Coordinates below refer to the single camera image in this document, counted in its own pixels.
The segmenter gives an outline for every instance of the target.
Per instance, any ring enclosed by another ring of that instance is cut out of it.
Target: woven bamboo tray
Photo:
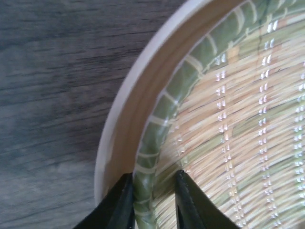
[[[139,228],[176,228],[172,177],[184,169],[241,228],[298,228],[305,1],[201,2],[139,74],[111,145],[101,140],[96,195],[134,171]]]

